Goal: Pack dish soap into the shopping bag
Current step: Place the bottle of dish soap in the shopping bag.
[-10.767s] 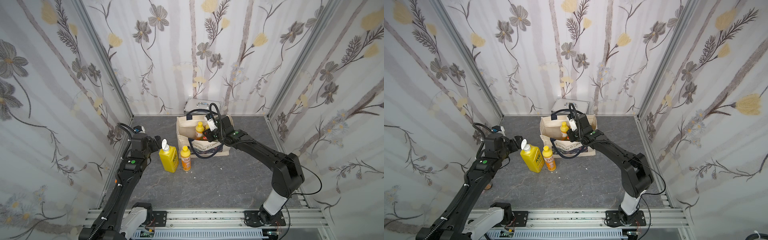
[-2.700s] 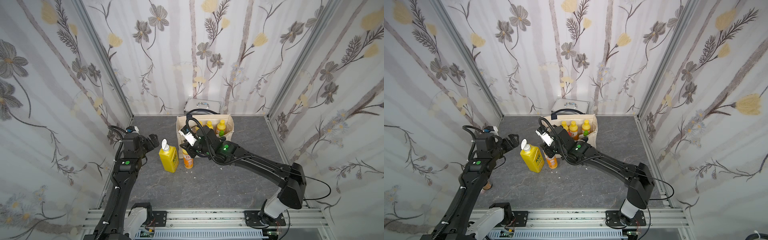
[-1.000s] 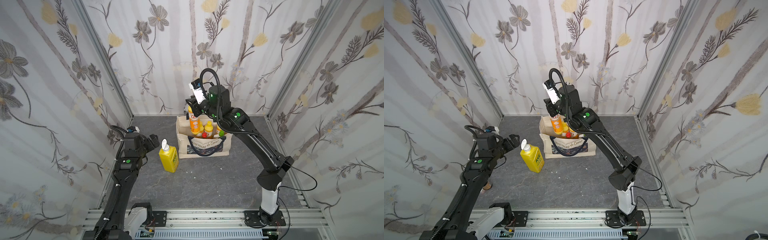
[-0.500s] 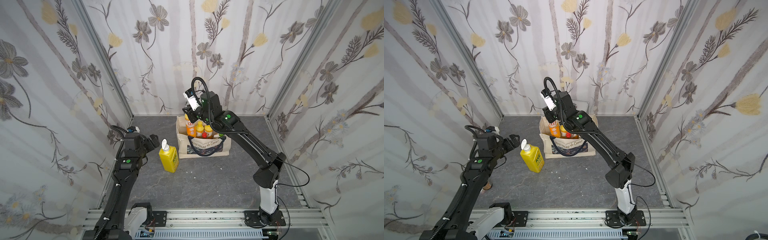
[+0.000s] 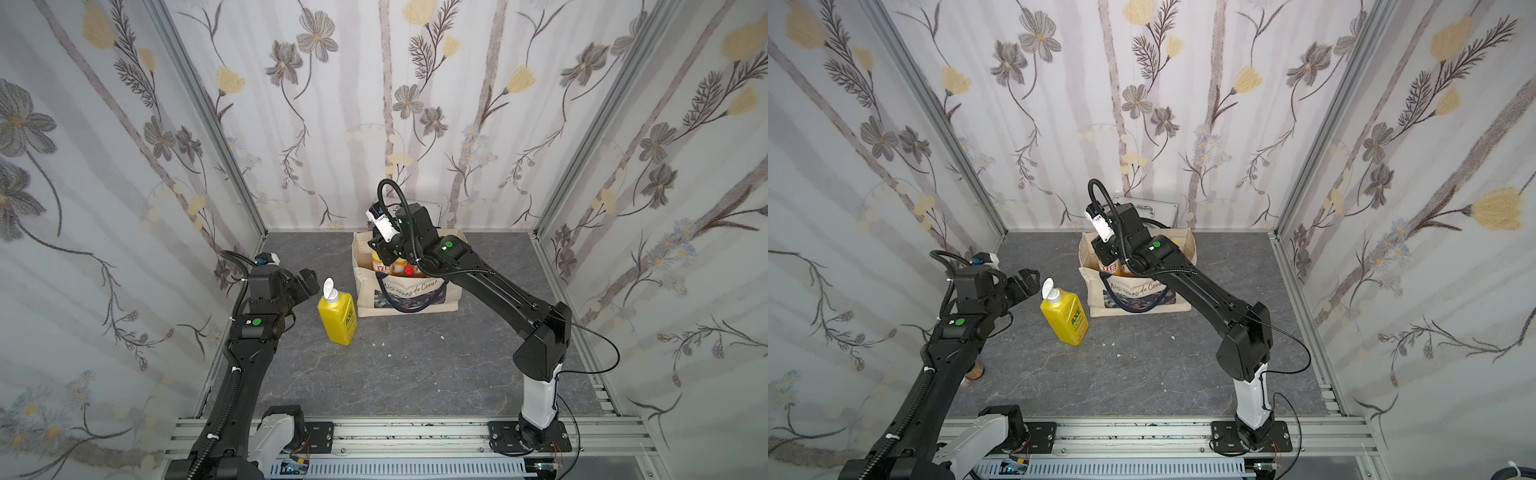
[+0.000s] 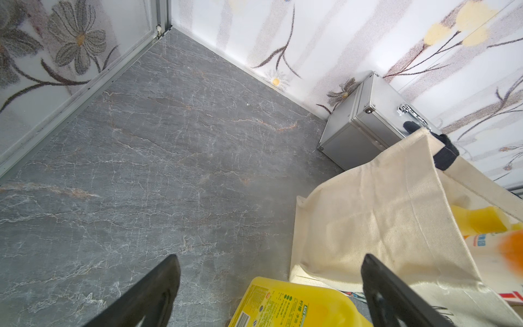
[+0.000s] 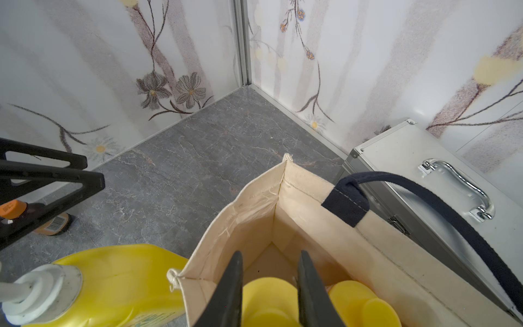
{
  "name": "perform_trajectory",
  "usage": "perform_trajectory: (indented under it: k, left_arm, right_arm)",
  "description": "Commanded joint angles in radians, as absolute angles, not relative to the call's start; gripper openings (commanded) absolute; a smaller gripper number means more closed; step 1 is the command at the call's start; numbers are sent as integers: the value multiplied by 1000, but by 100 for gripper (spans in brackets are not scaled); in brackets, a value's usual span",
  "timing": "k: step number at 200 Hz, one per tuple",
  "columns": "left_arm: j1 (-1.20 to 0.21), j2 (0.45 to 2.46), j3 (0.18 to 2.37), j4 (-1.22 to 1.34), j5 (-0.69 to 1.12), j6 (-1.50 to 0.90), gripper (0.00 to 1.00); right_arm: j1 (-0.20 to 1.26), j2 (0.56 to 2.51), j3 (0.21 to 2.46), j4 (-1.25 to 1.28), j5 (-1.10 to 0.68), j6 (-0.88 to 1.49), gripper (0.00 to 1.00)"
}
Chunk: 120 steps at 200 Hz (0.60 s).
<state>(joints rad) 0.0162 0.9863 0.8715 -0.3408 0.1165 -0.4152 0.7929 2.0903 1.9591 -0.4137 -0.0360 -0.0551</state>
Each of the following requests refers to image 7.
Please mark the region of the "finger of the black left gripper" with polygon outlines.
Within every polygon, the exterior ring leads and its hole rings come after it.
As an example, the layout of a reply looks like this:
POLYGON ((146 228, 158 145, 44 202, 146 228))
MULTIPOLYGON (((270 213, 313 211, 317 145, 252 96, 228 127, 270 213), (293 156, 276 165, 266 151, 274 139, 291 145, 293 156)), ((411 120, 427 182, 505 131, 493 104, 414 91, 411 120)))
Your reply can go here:
POLYGON ((32 144, 20 143, 14 140, 1 138, 2 159, 5 159, 5 154, 7 152, 22 153, 25 155, 35 155, 38 157, 61 160, 64 162, 68 162, 68 168, 72 169, 84 170, 88 167, 88 161, 84 155, 68 153, 65 151, 39 147, 32 144))
POLYGON ((12 200, 29 200, 31 194, 49 185, 60 183, 71 189, 47 199, 44 204, 22 220, 1 224, 1 249, 19 241, 57 215, 80 204, 105 189, 105 177, 100 172, 59 168, 21 162, 1 161, 1 204, 12 200))

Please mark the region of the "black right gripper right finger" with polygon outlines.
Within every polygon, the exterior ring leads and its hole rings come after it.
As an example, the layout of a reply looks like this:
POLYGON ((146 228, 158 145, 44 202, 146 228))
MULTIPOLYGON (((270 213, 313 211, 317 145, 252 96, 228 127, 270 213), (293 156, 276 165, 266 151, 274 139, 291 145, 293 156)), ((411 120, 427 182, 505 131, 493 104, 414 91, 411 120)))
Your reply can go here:
POLYGON ((301 251, 298 262, 298 309, 302 326, 345 326, 305 250, 301 251))

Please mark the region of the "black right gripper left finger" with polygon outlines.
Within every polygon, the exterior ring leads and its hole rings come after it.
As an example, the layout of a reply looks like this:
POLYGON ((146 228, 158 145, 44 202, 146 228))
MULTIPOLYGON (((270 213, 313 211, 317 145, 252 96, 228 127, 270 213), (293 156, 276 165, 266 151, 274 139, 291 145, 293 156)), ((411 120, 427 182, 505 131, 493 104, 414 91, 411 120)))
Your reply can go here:
POLYGON ((236 251, 195 327, 241 326, 242 288, 243 258, 242 253, 236 251))

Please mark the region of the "orange bottle yellow cap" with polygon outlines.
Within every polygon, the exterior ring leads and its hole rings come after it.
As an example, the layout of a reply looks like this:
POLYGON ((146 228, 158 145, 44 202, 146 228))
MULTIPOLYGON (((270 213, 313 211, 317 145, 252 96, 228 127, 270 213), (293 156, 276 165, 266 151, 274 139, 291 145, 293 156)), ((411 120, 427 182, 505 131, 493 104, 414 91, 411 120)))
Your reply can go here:
POLYGON ((346 326, 402 326, 394 308, 358 281, 342 281, 328 291, 346 326))
POLYGON ((242 289, 241 326, 301 326, 298 290, 283 279, 263 277, 242 289))

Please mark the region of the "large yellow soap bottle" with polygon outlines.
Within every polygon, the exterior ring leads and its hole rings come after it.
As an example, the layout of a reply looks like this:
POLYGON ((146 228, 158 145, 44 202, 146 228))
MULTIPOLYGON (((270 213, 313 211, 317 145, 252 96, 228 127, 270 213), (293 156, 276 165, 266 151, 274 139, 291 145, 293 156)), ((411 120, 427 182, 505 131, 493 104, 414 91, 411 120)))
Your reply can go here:
POLYGON ((17 326, 164 326, 185 313, 186 263, 147 244, 78 252, 2 283, 1 310, 17 326))

